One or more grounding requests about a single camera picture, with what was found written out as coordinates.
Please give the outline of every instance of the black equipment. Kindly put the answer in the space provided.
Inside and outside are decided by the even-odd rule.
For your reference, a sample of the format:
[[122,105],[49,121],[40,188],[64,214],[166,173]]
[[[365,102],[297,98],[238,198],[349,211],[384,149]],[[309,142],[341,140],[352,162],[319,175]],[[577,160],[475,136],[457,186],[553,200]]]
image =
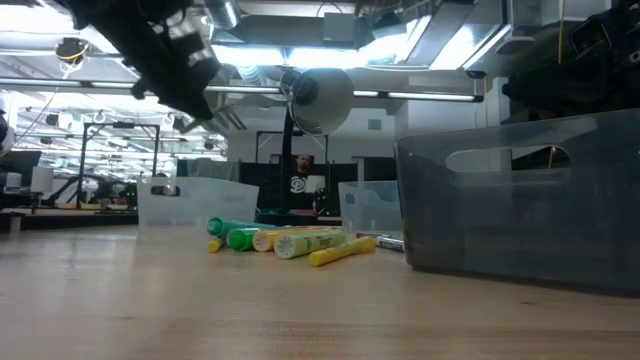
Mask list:
[[0,173],[22,175],[21,186],[31,186],[33,168],[38,166],[42,151],[11,151],[0,158]]
[[621,0],[569,36],[562,64],[516,74],[503,93],[529,120],[640,106],[640,0]]
[[169,36],[170,27],[189,20],[192,0],[56,1],[73,14],[76,29],[93,25],[123,55],[124,63],[138,70],[134,97],[142,99],[150,90],[161,104],[198,119],[213,117],[203,91],[220,63],[212,51],[211,57],[194,62],[192,55],[209,47],[198,31]]

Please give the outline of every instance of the green highlighter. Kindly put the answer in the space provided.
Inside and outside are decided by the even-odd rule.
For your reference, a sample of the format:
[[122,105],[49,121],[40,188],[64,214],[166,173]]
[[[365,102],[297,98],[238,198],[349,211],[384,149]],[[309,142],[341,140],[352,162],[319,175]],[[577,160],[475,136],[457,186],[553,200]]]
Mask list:
[[225,220],[219,217],[214,217],[209,220],[207,231],[211,236],[217,236],[221,239],[224,239],[227,237],[229,231],[235,229],[269,229],[273,227],[275,226],[267,224],[248,223],[236,220]]
[[262,229],[235,229],[229,231],[227,244],[235,251],[253,251],[253,235]]

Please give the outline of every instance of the desk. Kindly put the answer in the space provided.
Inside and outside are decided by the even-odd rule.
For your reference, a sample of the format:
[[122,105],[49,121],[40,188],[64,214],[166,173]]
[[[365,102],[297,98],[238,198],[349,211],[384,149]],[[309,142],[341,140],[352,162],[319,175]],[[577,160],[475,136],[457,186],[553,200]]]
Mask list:
[[11,360],[586,360],[640,353],[640,301],[412,271],[379,250],[206,252],[135,227],[0,242]]

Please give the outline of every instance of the black pole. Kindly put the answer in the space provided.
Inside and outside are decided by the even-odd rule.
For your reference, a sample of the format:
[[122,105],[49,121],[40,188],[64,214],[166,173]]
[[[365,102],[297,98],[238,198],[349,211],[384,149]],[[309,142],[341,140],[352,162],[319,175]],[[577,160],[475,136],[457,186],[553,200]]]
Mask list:
[[324,163],[329,164],[329,135],[324,136]]
[[262,135],[261,131],[256,131],[256,164],[258,163],[258,147],[260,146],[260,135]]
[[326,172],[327,172],[327,176],[326,176],[326,184],[325,184],[325,190],[326,193],[328,194],[331,191],[331,164],[329,164],[329,135],[325,135],[324,136],[324,163],[325,163],[325,167],[326,167]]
[[80,153],[80,170],[78,170],[78,188],[76,190],[76,209],[81,209],[80,195],[82,194],[82,181],[84,180],[84,158],[87,155],[87,131],[90,124],[84,124],[84,131],[82,132],[82,151]]
[[153,168],[151,170],[151,176],[156,176],[156,168],[158,166],[158,147],[160,145],[160,125],[155,125],[154,128],[156,129],[156,143],[153,148]]
[[291,195],[291,173],[293,172],[291,163],[291,142],[293,137],[293,118],[287,109],[284,119],[284,131],[282,132],[282,158],[280,159],[280,213],[289,212]]

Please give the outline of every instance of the computer monitor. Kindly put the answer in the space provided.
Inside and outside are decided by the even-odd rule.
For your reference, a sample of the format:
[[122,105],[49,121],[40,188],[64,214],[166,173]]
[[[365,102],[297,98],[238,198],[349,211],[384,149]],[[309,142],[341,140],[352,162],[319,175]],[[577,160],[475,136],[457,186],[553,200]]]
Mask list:
[[22,175],[21,186],[31,186],[33,168],[38,166],[42,151],[10,151],[0,158],[0,172]]

